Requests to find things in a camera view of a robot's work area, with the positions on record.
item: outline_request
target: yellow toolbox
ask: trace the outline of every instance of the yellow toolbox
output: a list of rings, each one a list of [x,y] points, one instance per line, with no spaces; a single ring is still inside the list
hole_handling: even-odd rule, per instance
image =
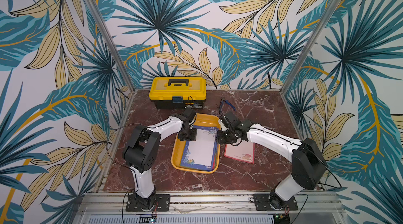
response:
[[[202,109],[205,79],[201,77],[156,77],[149,94],[157,109]]]

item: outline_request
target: blue pliers handle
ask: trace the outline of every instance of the blue pliers handle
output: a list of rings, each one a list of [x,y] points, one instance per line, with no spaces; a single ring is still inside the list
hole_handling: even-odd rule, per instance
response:
[[[222,106],[224,105],[224,103],[228,104],[235,112],[237,111],[237,109],[234,107],[234,105],[232,105],[228,100],[221,98],[221,102],[220,102],[220,111],[222,110]]]

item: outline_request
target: pliers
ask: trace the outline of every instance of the pliers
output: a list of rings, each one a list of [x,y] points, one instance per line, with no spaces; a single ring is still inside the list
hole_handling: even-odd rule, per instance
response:
[[[234,107],[234,105],[232,105],[228,100],[226,100],[224,97],[221,97],[221,101],[220,101],[220,107],[219,107],[219,111],[222,111],[222,106],[224,105],[224,103],[228,104],[235,112],[237,111],[237,109]]]

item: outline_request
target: toolbox handle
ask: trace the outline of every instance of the toolbox handle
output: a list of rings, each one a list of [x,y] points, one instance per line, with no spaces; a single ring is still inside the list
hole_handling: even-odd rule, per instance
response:
[[[185,83],[188,86],[189,85],[189,79],[169,79],[168,80],[168,85],[170,86],[171,83]]]

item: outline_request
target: vent grille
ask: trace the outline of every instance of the vent grille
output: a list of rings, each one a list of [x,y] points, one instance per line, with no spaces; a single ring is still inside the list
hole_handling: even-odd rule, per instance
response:
[[[120,224],[121,215],[91,215],[88,224]],[[125,215],[125,224],[139,223],[138,215]],[[159,214],[155,223],[164,224],[273,224],[274,218],[270,214]]]

